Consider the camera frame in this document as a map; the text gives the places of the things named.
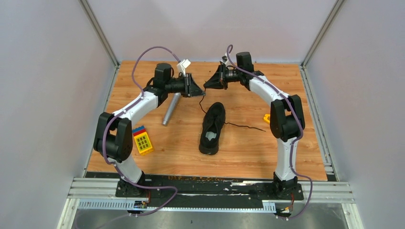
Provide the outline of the black sneaker shoe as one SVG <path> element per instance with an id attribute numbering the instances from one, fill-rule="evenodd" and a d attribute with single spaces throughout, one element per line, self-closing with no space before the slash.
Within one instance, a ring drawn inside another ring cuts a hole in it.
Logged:
<path id="1" fill-rule="evenodd" d="M 206 155 L 215 155 L 219 150 L 219 138 L 225 124 L 225 108 L 221 102 L 210 106 L 202 123 L 199 150 Z"/>

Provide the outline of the black shoelace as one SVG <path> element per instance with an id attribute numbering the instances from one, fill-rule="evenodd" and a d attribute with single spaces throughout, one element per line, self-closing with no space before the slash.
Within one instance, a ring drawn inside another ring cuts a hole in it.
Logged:
<path id="1" fill-rule="evenodd" d="M 203 118 L 203 130 L 207 130 L 208 132 L 210 132 L 212 129 L 213 133 L 219 134 L 223 125 L 233 125 L 237 127 L 255 129 L 265 132 L 265 130 L 257 127 L 251 127 L 247 125 L 237 125 L 230 122 L 226 122 L 225 108 L 224 105 L 220 102 L 215 102 L 214 104 L 211 105 L 211 107 L 207 111 L 205 111 L 201 104 L 204 98 L 205 96 L 203 96 L 201 101 L 199 102 L 201 110 L 205 113 L 205 116 Z"/>

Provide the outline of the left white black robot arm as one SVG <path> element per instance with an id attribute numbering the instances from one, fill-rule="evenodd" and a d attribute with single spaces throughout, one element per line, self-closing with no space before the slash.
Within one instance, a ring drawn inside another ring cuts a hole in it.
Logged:
<path id="1" fill-rule="evenodd" d="M 133 149 L 133 126 L 146 114 L 158 108 L 168 95 L 180 94 L 183 97 L 197 97 L 205 92 L 196 84 L 186 69 L 188 59 L 177 64 L 178 77 L 174 77 L 172 66 L 168 63 L 157 64 L 154 76 L 136 99 L 123 108 L 113 112 L 103 112 L 96 127 L 93 149 L 99 152 L 105 162 L 113 165 L 121 180 L 128 183 L 128 191 L 135 197 L 145 194 L 144 172 L 136 165 L 131 156 Z"/>

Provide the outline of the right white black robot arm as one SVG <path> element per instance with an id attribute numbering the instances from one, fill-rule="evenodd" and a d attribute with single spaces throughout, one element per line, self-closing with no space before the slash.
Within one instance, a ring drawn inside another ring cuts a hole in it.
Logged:
<path id="1" fill-rule="evenodd" d="M 239 82 L 259 95 L 270 107 L 269 127 L 277 140 L 277 166 L 273 182 L 262 196 L 302 200 L 303 194 L 294 170 L 298 141 L 305 128 L 301 98 L 275 87 L 261 71 L 256 71 L 250 52 L 236 54 L 236 62 L 223 56 L 214 75 L 205 82 L 206 89 L 227 89 Z"/>

